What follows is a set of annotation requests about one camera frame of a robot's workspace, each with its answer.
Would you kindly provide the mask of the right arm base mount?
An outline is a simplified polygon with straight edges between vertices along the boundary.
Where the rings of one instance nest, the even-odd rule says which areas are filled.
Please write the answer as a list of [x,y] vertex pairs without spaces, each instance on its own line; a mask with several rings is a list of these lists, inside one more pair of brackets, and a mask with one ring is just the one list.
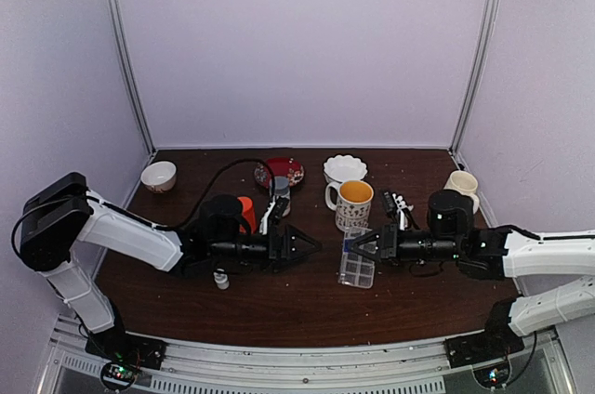
[[496,336],[486,332],[460,335],[444,341],[451,368],[506,359],[509,354],[524,350],[523,340],[516,336]]

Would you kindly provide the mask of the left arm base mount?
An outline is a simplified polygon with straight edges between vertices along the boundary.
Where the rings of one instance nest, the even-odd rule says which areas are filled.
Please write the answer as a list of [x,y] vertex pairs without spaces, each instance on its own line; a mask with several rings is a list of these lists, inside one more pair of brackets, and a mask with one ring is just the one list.
[[165,357],[166,342],[137,335],[125,335],[121,339],[90,336],[85,352],[134,368],[159,370]]

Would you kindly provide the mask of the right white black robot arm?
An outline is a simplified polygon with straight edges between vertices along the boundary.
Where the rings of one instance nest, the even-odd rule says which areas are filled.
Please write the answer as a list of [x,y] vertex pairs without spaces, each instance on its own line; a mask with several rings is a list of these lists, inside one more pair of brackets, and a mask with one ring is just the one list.
[[547,292],[495,304],[488,329],[476,341],[483,357],[497,357],[511,344],[512,334],[523,337],[593,314],[593,231],[533,233],[514,225],[478,229],[473,201],[455,190],[429,197],[427,225],[426,230],[404,230],[386,224],[351,240],[349,249],[377,263],[453,261],[461,273],[481,281],[575,276]]

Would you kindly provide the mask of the orange pill bottle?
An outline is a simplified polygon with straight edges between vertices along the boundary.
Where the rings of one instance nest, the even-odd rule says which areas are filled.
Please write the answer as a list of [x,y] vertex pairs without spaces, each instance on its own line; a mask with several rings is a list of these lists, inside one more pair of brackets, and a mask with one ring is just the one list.
[[247,196],[239,196],[238,200],[242,204],[242,217],[247,221],[247,224],[250,226],[251,232],[255,233],[258,228],[256,222],[255,207],[252,199]]

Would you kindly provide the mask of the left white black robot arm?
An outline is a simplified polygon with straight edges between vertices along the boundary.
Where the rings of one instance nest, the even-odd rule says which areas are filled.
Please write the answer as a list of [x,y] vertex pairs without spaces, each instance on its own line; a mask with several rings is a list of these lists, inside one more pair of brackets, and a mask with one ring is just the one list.
[[115,304],[73,256],[75,243],[92,243],[162,272],[192,277],[218,272],[222,261],[279,271],[322,249],[292,225],[281,225],[288,204],[270,199],[259,226],[243,215],[238,197],[220,194],[198,204],[196,218],[178,226],[153,223],[112,204],[72,172],[29,199],[11,231],[15,255],[41,274],[86,327],[87,336],[115,361],[134,350]]

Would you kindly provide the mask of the clear plastic pill organizer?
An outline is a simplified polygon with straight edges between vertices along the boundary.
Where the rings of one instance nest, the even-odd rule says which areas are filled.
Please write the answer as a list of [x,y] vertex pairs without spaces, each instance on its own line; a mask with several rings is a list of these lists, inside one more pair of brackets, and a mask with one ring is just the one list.
[[342,255],[337,274],[339,284],[359,289],[370,289],[373,286],[376,270],[375,263],[349,250],[350,243],[368,231],[368,228],[351,227],[344,233],[341,245]]

